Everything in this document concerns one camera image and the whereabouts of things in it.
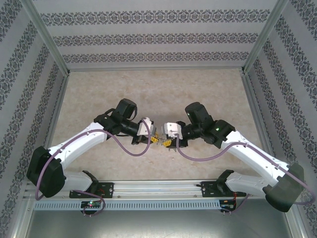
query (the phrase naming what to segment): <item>damask pattern wall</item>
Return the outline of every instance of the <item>damask pattern wall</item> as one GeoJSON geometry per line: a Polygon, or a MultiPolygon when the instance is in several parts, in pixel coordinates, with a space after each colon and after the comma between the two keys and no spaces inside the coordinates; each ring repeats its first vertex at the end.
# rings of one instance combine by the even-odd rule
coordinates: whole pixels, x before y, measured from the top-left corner
{"type": "Polygon", "coordinates": [[[63,74],[18,0],[0,0],[0,238],[21,201],[29,160],[44,145],[63,74]]]}
{"type": "Polygon", "coordinates": [[[35,0],[72,69],[243,66],[276,0],[35,0]]]}
{"type": "MultiPolygon", "coordinates": [[[[317,183],[317,1],[290,0],[249,72],[276,157],[299,163],[317,183]]],[[[302,200],[310,200],[309,193],[302,200]]],[[[316,204],[300,208],[317,237],[316,204]]]]}

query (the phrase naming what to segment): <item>cable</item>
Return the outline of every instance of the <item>cable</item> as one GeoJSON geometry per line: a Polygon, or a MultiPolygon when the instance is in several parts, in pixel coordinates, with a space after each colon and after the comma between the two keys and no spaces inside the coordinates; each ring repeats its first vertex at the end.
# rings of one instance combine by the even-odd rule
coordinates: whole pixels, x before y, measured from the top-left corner
{"type": "Polygon", "coordinates": [[[312,195],[312,199],[308,202],[294,202],[294,204],[296,205],[308,205],[308,204],[312,204],[316,201],[316,195],[315,193],[304,183],[302,182],[300,179],[298,179],[297,177],[295,177],[294,175],[292,175],[290,172],[288,172],[287,170],[285,170],[284,168],[282,168],[281,166],[279,166],[276,162],[272,161],[269,157],[267,157],[265,154],[263,154],[261,151],[259,151],[257,148],[250,146],[248,143],[242,143],[242,142],[233,142],[231,144],[229,144],[223,151],[221,151],[219,154],[208,157],[208,158],[203,158],[203,159],[196,159],[196,158],[192,158],[190,156],[185,155],[179,147],[179,134],[175,134],[177,136],[176,138],[176,148],[177,151],[186,159],[188,160],[192,160],[192,161],[198,161],[198,162],[203,162],[203,161],[210,161],[210,160],[214,160],[218,157],[220,157],[221,155],[223,155],[225,152],[227,152],[232,146],[235,145],[243,145],[245,147],[250,148],[251,150],[253,150],[254,152],[256,152],[257,154],[259,154],[260,156],[262,156],[265,160],[267,160],[268,162],[270,162],[272,165],[274,165],[277,169],[281,170],[282,172],[284,172],[285,174],[287,174],[289,177],[291,177],[293,180],[295,180],[297,183],[299,183],[301,186],[303,186],[307,191],[309,191],[312,195]]]}
{"type": "MultiPolygon", "coordinates": [[[[41,173],[40,173],[40,176],[38,178],[38,182],[36,184],[36,190],[35,190],[35,199],[36,200],[41,200],[43,198],[43,194],[39,197],[39,190],[40,190],[40,185],[41,185],[41,181],[42,181],[42,178],[43,178],[43,175],[44,175],[44,172],[45,170],[47,169],[47,167],[49,166],[49,163],[55,158],[56,155],[58,155],[60,152],[62,152],[68,145],[70,145],[71,143],[73,143],[74,141],[76,141],[78,138],[84,136],[84,135],[89,135],[89,133],[93,133],[93,132],[103,132],[105,134],[107,134],[108,136],[112,137],[117,143],[118,145],[129,155],[131,156],[134,156],[134,157],[138,157],[138,156],[142,156],[144,155],[147,150],[149,149],[150,147],[150,144],[151,144],[151,132],[150,132],[150,128],[149,126],[147,125],[147,123],[144,121],[144,118],[141,119],[142,122],[144,123],[146,129],[147,129],[147,132],[148,132],[148,143],[147,143],[147,146],[146,148],[144,149],[143,152],[139,153],[139,154],[133,154],[131,153],[130,151],[128,151],[126,148],[124,148],[124,146],[120,143],[120,141],[114,136],[112,135],[111,133],[109,133],[108,131],[104,131],[104,130],[101,130],[101,129],[94,129],[94,130],[89,130],[89,131],[86,131],[86,132],[83,132],[77,136],[75,136],[74,138],[72,138],[71,140],[69,140],[67,143],[65,143],[62,147],[60,147],[58,150],[56,150],[56,152],[54,154],[52,154],[52,156],[47,160],[47,162],[45,163],[45,165],[43,166],[42,170],[41,170],[41,173]]],[[[76,192],[79,192],[79,193],[82,193],[82,194],[86,194],[86,195],[89,195],[89,196],[93,196],[93,197],[97,197],[97,198],[100,198],[102,201],[103,201],[103,204],[105,204],[105,201],[102,197],[99,197],[95,194],[92,194],[92,193],[88,193],[88,192],[84,192],[84,191],[79,191],[79,190],[74,190],[76,192]]]]}

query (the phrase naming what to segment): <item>floor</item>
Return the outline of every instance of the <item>floor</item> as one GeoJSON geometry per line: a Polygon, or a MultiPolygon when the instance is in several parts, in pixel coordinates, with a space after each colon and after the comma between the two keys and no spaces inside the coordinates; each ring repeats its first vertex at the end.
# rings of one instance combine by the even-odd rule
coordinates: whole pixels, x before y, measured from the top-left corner
{"type": "MultiPolygon", "coordinates": [[[[149,117],[159,132],[165,122],[189,123],[185,107],[200,102],[214,119],[226,120],[251,142],[261,145],[237,69],[72,72],[52,145],[83,130],[97,115],[115,108],[122,98],[137,104],[135,122],[149,117]]],[[[144,150],[144,144],[132,146],[131,139],[119,138],[133,153],[144,150]]],[[[202,139],[189,141],[189,147],[182,150],[196,158],[220,152],[202,139]]],[[[99,180],[214,179],[226,169],[256,175],[228,153],[217,160],[192,162],[152,144],[144,156],[131,157],[112,139],[87,151],[67,169],[88,170],[99,180]]]]}

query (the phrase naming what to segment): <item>purple cable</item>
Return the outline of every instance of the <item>purple cable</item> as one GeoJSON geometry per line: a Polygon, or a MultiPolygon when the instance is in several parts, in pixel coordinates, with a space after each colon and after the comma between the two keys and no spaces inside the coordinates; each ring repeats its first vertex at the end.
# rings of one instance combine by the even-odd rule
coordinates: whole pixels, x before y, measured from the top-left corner
{"type": "Polygon", "coordinates": [[[227,152],[227,150],[229,150],[232,146],[235,145],[243,145],[245,147],[250,148],[251,150],[253,150],[254,152],[256,152],[257,154],[261,155],[265,160],[267,160],[268,162],[270,162],[272,165],[274,165],[277,169],[281,170],[282,172],[284,172],[285,174],[287,174],[289,177],[291,177],[293,180],[295,180],[297,183],[299,183],[301,186],[303,186],[308,192],[311,193],[312,195],[312,199],[308,202],[294,202],[294,204],[296,205],[308,205],[308,204],[312,204],[316,201],[316,195],[315,193],[304,183],[302,182],[300,179],[298,179],[297,177],[295,177],[294,175],[292,175],[290,172],[288,172],[287,170],[285,170],[284,168],[280,167],[280,165],[278,165],[276,162],[272,161],[269,157],[267,157],[265,154],[263,154],[261,151],[259,151],[258,149],[254,148],[253,146],[250,146],[248,143],[242,143],[242,142],[233,142],[231,144],[229,144],[223,151],[221,151],[219,154],[208,157],[208,158],[203,158],[203,159],[196,159],[196,158],[192,158],[190,156],[185,155],[179,147],[179,134],[175,134],[177,136],[176,138],[176,148],[178,150],[178,152],[185,157],[188,160],[192,160],[192,161],[198,161],[198,162],[203,162],[203,161],[209,161],[209,160],[214,160],[218,157],[220,157],[221,155],[223,155],[225,152],[227,152]]]}
{"type": "MultiPolygon", "coordinates": [[[[107,134],[108,136],[112,137],[117,143],[118,145],[129,155],[131,156],[134,156],[134,157],[138,157],[138,156],[142,156],[144,155],[147,150],[149,149],[150,147],[150,144],[151,144],[151,132],[150,132],[150,128],[149,126],[146,124],[146,122],[144,121],[144,119],[141,119],[142,122],[144,123],[146,129],[147,129],[147,132],[148,132],[148,143],[147,143],[147,146],[146,148],[144,149],[143,152],[141,152],[140,154],[133,154],[131,153],[130,151],[128,151],[126,148],[124,148],[124,146],[120,143],[120,141],[114,136],[112,135],[111,133],[109,133],[108,131],[104,131],[104,130],[101,130],[101,129],[94,129],[94,130],[89,130],[89,131],[86,131],[86,132],[83,132],[77,136],[75,136],[74,138],[72,138],[71,140],[69,140],[67,143],[65,143],[62,147],[60,147],[54,154],[52,154],[52,156],[49,158],[49,160],[45,163],[45,165],[43,166],[42,168],[42,171],[40,173],[40,176],[39,176],[39,179],[38,179],[38,182],[36,184],[36,190],[35,190],[35,199],[36,200],[41,200],[43,198],[43,194],[39,197],[39,190],[40,190],[40,185],[41,185],[41,181],[42,181],[42,178],[43,178],[43,175],[44,175],[44,172],[45,170],[47,169],[47,167],[49,166],[49,163],[55,158],[56,155],[58,155],[60,152],[62,152],[62,150],[64,150],[68,145],[70,145],[71,143],[73,143],[75,140],[77,140],[78,138],[84,136],[84,135],[88,135],[89,133],[93,133],[93,132],[103,132],[105,134],[107,134]]],[[[96,196],[92,193],[88,193],[88,192],[84,192],[84,191],[79,191],[79,190],[75,190],[76,192],[79,192],[79,193],[83,193],[83,194],[86,194],[86,195],[90,195],[90,196],[93,196],[93,197],[97,197],[97,198],[100,198],[103,203],[105,204],[105,201],[102,197],[99,197],[99,196],[96,196]]],[[[103,208],[96,212],[95,214],[98,214],[100,213],[105,207],[103,206],[103,208]]]]}

